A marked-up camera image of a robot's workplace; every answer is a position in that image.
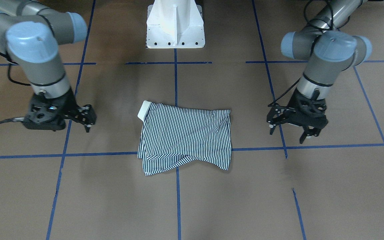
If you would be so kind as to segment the left grey silver robot arm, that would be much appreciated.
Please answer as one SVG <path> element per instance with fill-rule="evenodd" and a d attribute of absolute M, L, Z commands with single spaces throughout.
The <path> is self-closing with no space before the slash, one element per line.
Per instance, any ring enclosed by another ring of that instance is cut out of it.
<path fill-rule="evenodd" d="M 364 0 L 327 0 L 313 18 L 303 13 L 306 26 L 288 32 L 281 41 L 281 53 L 291 59 L 306 60 L 299 79 L 290 87 L 293 94 L 286 106 L 274 100 L 268 105 L 270 134 L 282 124 L 303 128 L 300 143 L 318 137 L 328 124 L 326 98 L 339 74 L 355 67 L 372 54 L 372 43 L 364 36 L 352 36 L 339 29 Z"/>

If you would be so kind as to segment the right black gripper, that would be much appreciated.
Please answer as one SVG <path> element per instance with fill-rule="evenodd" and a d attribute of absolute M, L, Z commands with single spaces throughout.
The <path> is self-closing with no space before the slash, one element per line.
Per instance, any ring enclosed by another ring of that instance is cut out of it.
<path fill-rule="evenodd" d="M 60 109 L 58 115 L 82 124 L 87 133 L 97 121 L 97 114 L 92 105 L 87 104 L 80 107 L 76 102 L 73 90 L 68 90 L 67 93 L 57 97 L 55 104 Z"/>

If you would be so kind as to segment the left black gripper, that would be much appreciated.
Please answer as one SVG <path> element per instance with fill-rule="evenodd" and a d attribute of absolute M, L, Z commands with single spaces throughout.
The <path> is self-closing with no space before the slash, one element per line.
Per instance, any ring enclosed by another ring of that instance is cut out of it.
<path fill-rule="evenodd" d="M 269 134 L 273 135 L 277 126 L 291 123 L 303 128 L 300 144 L 303 144 L 308 138 L 318 137 L 321 129 L 328 124 L 325 115 L 326 101 L 324 99 L 319 100 L 319 95 L 318 88 L 314 89 L 310 98 L 295 89 L 287 106 L 281 106 L 276 102 L 269 104 L 268 107 L 271 108 L 267 114 L 267 123 L 270 127 Z"/>

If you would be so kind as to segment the right grey silver robot arm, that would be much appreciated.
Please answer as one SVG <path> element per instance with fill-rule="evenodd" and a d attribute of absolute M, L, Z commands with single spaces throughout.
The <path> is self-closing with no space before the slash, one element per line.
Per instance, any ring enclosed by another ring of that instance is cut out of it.
<path fill-rule="evenodd" d="M 77 13 L 58 12 L 33 0 L 0 0 L 0 56 L 11 68 L 19 65 L 34 94 L 24 117 L 13 117 L 0 124 L 20 122 L 31 130 L 58 131 L 66 120 L 79 123 L 85 131 L 96 123 L 92 105 L 79 106 L 70 85 L 59 46 L 81 42 L 88 27 Z"/>

